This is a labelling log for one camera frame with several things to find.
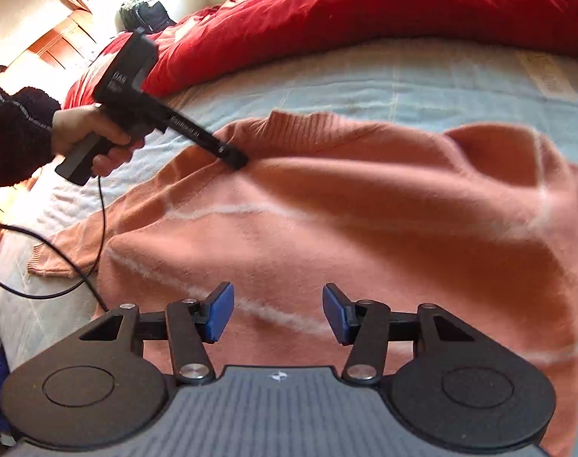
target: black fleece sleeve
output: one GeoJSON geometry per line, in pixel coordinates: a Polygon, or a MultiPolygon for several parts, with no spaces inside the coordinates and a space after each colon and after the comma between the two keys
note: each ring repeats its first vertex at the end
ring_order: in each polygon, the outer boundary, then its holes
{"type": "Polygon", "coordinates": [[[24,88],[13,96],[0,88],[0,187],[31,176],[52,159],[52,119],[60,104],[24,88]]]}

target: silver bolt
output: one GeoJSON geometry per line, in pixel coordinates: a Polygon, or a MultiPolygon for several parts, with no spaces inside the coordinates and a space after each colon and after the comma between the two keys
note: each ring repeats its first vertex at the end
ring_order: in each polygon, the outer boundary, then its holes
{"type": "Polygon", "coordinates": [[[178,373],[183,378],[187,378],[188,380],[201,380],[207,376],[209,372],[210,369],[207,368],[204,364],[200,363],[186,364],[185,366],[181,366],[181,368],[178,370],[178,373]]]}
{"type": "Polygon", "coordinates": [[[346,374],[353,380],[366,381],[375,378],[375,375],[378,374],[378,372],[373,366],[368,364],[355,364],[354,366],[350,366],[348,368],[346,374]]]}

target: person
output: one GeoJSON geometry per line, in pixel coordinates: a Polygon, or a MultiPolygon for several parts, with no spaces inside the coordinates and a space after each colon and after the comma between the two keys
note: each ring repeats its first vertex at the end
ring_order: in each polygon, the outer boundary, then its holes
{"type": "Polygon", "coordinates": [[[96,105],[62,110],[60,104],[35,88],[13,96],[0,88],[0,187],[28,179],[55,155],[67,155],[90,132],[114,144],[107,156],[96,156],[93,175],[106,177],[132,158],[142,141],[128,145],[130,137],[96,105]]]}

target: bed sheet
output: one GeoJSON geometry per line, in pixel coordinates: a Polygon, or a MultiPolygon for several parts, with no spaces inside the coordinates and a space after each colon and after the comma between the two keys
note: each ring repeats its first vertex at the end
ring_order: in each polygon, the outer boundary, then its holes
{"type": "MultiPolygon", "coordinates": [[[[513,48],[435,39],[372,41],[238,72],[191,87],[168,102],[211,132],[239,118],[266,117],[272,109],[327,110],[436,132],[474,121],[525,123],[578,162],[578,61],[513,48]]],[[[170,129],[148,136],[133,161],[103,181],[105,202],[150,178],[188,144],[170,129]]],[[[50,165],[15,204],[10,219],[52,235],[99,206],[95,181],[72,186],[50,165]]],[[[2,281],[41,295],[73,283],[29,276],[32,245],[22,236],[3,237],[2,281]]],[[[85,325],[95,310],[84,287],[44,302],[0,289],[0,336],[10,367],[85,325]]]]}

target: cable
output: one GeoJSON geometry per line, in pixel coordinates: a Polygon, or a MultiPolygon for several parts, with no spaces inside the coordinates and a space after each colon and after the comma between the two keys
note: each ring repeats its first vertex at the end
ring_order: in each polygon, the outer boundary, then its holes
{"type": "Polygon", "coordinates": [[[59,297],[66,296],[67,294],[70,294],[72,291],[74,291],[79,286],[81,286],[82,284],[85,283],[86,286],[88,287],[88,289],[90,289],[90,292],[92,292],[92,295],[94,296],[94,298],[96,299],[98,304],[101,305],[101,308],[105,311],[105,313],[109,310],[109,308],[107,307],[107,305],[103,301],[100,294],[96,291],[96,288],[94,288],[94,285],[92,285],[92,282],[90,281],[90,278],[89,278],[90,275],[92,274],[92,272],[98,266],[99,261],[101,260],[102,248],[104,247],[104,244],[105,244],[105,233],[107,232],[107,212],[105,211],[105,200],[104,200],[103,195],[102,195],[101,177],[98,177],[98,188],[99,188],[99,196],[101,197],[101,207],[102,207],[102,239],[101,239],[101,246],[99,247],[98,254],[96,255],[96,260],[94,261],[92,268],[90,268],[90,270],[87,273],[84,273],[83,270],[79,266],[77,266],[68,256],[66,256],[66,254],[64,254],[60,249],[58,249],[55,245],[53,245],[52,242],[49,242],[46,238],[42,237],[38,233],[32,232],[32,230],[29,230],[27,228],[25,229],[25,228],[16,227],[13,225],[0,224],[0,229],[9,230],[10,232],[21,233],[23,235],[28,235],[32,238],[37,239],[42,244],[47,245],[47,247],[52,249],[56,254],[58,254],[58,256],[60,256],[62,258],[62,260],[67,262],[67,264],[71,268],[73,268],[75,273],[77,273],[78,276],[81,278],[81,281],[78,282],[77,284],[75,284],[74,286],[68,288],[67,290],[55,292],[54,294],[49,294],[48,296],[29,296],[28,294],[25,294],[23,292],[19,292],[15,289],[5,285],[4,283],[0,282],[0,287],[2,289],[10,292],[11,294],[14,294],[15,296],[22,297],[24,299],[48,300],[48,299],[58,299],[59,297]]]}

